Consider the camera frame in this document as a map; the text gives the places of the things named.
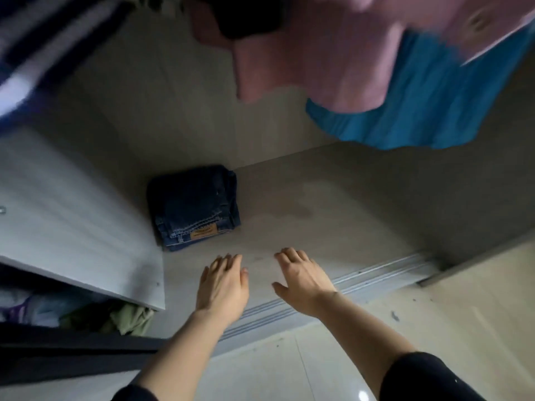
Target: teal fabric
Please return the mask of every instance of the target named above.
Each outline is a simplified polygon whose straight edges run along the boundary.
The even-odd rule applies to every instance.
[[[532,26],[461,65],[455,50],[428,34],[406,31],[384,104],[339,114],[307,101],[312,120],[342,141],[379,149],[449,148],[473,140],[534,38]]]

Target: pink shirt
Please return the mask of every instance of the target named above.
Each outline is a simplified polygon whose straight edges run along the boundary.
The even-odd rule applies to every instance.
[[[469,60],[535,11],[535,0],[293,0],[280,30],[229,41],[207,4],[184,3],[196,39],[231,50],[239,99],[253,102],[293,84],[340,113],[384,102],[405,26],[438,34]]]

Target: blue clothing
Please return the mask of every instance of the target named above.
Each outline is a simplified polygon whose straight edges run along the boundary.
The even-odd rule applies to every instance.
[[[151,218],[171,251],[240,225],[236,174],[222,165],[158,176],[149,182]]]
[[[342,141],[379,149],[462,145],[476,137],[533,36],[528,26],[461,66],[452,48],[431,35],[406,31],[381,107],[338,114],[309,99],[306,110],[321,129]]]

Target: black sleeve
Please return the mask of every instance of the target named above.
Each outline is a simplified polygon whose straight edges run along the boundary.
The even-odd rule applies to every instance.
[[[484,401],[442,360],[429,353],[400,357],[386,373],[379,401]]]
[[[158,399],[146,388],[130,384],[117,391],[111,401],[158,401]]]

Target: forearm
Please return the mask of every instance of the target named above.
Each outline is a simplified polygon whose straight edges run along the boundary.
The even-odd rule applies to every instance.
[[[318,302],[318,317],[331,331],[377,399],[383,378],[400,356],[416,349],[402,335],[340,293]]]
[[[158,401],[191,401],[225,326],[208,312],[194,312],[160,350],[135,384]]]

